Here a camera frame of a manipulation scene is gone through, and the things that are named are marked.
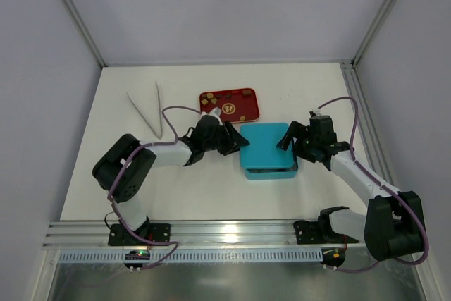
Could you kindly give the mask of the red chocolate tray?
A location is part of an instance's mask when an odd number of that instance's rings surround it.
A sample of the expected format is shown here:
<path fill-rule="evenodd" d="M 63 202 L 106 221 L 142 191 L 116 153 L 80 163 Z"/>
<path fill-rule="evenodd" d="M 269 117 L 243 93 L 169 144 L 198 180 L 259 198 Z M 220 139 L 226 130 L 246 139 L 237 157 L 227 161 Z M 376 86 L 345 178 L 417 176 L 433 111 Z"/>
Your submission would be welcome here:
<path fill-rule="evenodd" d="M 250 90 L 251 95 L 243 96 L 244 90 Z M 214 98 L 208 99 L 208 93 L 213 93 Z M 231 123 L 250 123 L 257 121 L 260 117 L 257 94 L 249 87 L 202 92 L 199 95 L 199 107 L 204 112 L 210 112 L 218 107 L 222 110 L 221 120 Z M 244 121 L 240 121 L 241 116 L 245 116 Z"/>

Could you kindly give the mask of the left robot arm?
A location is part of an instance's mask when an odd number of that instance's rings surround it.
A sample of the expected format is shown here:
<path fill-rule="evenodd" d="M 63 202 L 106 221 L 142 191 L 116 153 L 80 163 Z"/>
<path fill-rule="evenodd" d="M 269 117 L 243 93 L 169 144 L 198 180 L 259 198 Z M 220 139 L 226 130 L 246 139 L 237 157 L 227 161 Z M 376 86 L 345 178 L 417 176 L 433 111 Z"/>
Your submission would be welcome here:
<path fill-rule="evenodd" d="M 153 168 L 191 166 L 207 152 L 228 156 L 249 145 L 231 122 L 221 123 L 205 115 L 174 142 L 142 144 L 133 135 L 124 134 L 94 165 L 92 175 L 107 191 L 107 200 L 123 227 L 137 233 L 149 222 L 137 193 Z"/>

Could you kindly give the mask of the teal chocolate box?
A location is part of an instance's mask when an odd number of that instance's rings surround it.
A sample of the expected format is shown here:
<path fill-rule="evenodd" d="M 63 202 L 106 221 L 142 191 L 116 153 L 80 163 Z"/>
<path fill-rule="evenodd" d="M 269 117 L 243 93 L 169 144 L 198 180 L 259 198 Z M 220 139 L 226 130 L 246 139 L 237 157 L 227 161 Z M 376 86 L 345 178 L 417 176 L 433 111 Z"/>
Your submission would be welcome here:
<path fill-rule="evenodd" d="M 290 159 L 289 166 L 277 165 L 275 168 L 248 168 L 243 167 L 248 180 L 285 180 L 292 179 L 297 175 L 299 165 L 295 158 Z"/>

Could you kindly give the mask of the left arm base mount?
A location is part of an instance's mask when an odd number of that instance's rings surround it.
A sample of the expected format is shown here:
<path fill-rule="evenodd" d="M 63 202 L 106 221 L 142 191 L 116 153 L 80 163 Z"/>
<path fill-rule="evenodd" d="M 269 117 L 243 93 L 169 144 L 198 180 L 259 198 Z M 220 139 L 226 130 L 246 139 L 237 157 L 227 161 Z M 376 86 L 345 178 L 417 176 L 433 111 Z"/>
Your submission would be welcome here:
<path fill-rule="evenodd" d="M 111 247 L 144 246 L 149 245 L 149 241 L 161 242 L 165 245 L 171 240 L 171 224 L 169 223 L 153 223 L 147 219 L 143 225 L 133 231 L 139 237 L 136 238 L 120 221 L 108 225 L 104 218 L 104 222 L 109 227 L 108 246 Z"/>

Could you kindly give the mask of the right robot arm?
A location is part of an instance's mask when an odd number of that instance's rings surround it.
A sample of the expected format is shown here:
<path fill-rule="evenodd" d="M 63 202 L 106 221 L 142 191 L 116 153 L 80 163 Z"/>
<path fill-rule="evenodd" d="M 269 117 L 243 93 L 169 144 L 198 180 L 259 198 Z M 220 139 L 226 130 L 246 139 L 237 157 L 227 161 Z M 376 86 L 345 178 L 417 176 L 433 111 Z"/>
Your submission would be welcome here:
<path fill-rule="evenodd" d="M 321 235 L 331 240 L 347 235 L 366 245 L 378 262 L 420 254 L 423 263 L 430 250 L 420 197 L 403 192 L 363 165 L 348 142 L 338 141 L 330 116 L 312 115 L 309 125 L 291 122 L 277 147 L 311 163 L 323 164 L 341 178 L 366 206 L 365 214 L 350 208 L 330 207 L 317 219 Z"/>

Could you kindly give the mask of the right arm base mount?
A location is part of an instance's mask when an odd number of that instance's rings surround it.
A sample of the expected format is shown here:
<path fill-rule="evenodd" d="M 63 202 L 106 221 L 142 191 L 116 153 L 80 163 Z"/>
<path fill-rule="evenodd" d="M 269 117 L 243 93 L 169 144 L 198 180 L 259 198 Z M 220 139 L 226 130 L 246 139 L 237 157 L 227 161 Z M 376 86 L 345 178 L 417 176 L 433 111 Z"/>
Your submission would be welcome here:
<path fill-rule="evenodd" d="M 330 207 L 320 211 L 314 221 L 297 220 L 292 226 L 298 245 L 343 244 L 345 236 L 332 230 L 330 215 L 333 212 L 348 210 L 348 207 Z"/>

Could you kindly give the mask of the teal box lid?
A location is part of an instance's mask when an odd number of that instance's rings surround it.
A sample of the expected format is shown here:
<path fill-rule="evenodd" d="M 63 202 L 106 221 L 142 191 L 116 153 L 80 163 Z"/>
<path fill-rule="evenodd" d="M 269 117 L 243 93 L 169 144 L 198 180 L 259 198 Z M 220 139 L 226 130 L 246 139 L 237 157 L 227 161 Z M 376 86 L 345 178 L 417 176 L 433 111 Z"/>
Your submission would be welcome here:
<path fill-rule="evenodd" d="M 240 150 L 240 165 L 250 170 L 288 169 L 295 165 L 291 147 L 284 151 L 277 144 L 288 130 L 287 123 L 251 123 L 240 127 L 249 145 Z"/>

